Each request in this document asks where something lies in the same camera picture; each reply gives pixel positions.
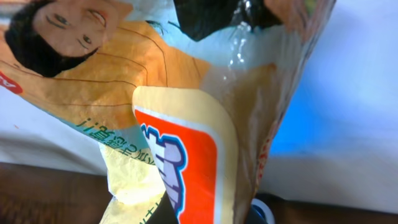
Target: printed person on package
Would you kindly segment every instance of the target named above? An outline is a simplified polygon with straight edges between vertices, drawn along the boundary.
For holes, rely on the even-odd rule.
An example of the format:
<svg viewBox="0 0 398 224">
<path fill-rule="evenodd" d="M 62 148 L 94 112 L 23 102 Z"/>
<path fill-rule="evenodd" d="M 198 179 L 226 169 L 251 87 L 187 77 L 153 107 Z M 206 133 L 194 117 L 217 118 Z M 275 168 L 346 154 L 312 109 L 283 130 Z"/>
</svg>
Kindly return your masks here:
<svg viewBox="0 0 398 224">
<path fill-rule="evenodd" d="M 227 40 L 235 28 L 229 30 L 224 28 L 235 26 L 242 21 L 232 18 L 230 13 L 239 5 L 238 0 L 228 1 L 232 2 L 228 3 L 230 7 L 222 9 L 212 6 L 210 8 L 200 4 L 200 1 L 187 1 L 183 2 L 184 4 L 178 2 L 172 0 L 32 1 L 14 14 L 5 33 L 5 39 L 15 58 L 25 68 L 44 77 L 55 77 L 62 71 L 75 68 L 95 54 L 105 42 L 112 39 L 122 20 L 140 20 L 147 21 L 168 45 L 214 65 L 227 65 L 230 58 L 225 52 L 231 47 Z M 190 12 L 198 7 L 202 8 L 192 17 Z M 280 24 L 280 20 L 265 6 L 262 5 L 261 10 L 263 12 L 261 21 L 265 22 L 255 25 L 270 27 Z M 212 12 L 221 22 L 214 23 L 214 18 L 201 14 L 203 11 Z"/>
</svg>

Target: dark brown surface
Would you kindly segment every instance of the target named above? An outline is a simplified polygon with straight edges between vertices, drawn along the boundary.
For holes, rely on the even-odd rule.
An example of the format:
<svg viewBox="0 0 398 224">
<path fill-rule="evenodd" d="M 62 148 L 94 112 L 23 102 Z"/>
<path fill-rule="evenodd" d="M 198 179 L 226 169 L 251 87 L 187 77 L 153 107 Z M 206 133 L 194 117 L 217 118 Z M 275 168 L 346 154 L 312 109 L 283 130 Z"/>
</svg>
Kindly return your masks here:
<svg viewBox="0 0 398 224">
<path fill-rule="evenodd" d="M 278 224 L 398 224 L 398 215 L 259 198 Z M 0 224 L 97 224 L 110 200 L 106 177 L 0 163 Z M 147 223 L 163 224 L 166 213 Z"/>
<path fill-rule="evenodd" d="M 106 177 L 0 163 L 0 223 L 98 224 Z"/>
</svg>

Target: red logo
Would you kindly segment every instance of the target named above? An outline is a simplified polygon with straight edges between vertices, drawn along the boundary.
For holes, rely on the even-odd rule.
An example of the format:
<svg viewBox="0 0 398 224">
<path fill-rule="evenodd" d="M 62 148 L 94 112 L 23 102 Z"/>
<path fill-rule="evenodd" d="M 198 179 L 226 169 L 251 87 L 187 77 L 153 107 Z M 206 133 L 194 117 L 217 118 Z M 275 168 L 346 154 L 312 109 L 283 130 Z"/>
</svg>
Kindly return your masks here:
<svg viewBox="0 0 398 224">
<path fill-rule="evenodd" d="M 9 91 L 20 94 L 23 92 L 23 89 L 18 85 L 18 83 L 12 81 L 10 78 L 5 76 L 2 72 L 0 72 L 0 86 L 6 87 Z"/>
</svg>

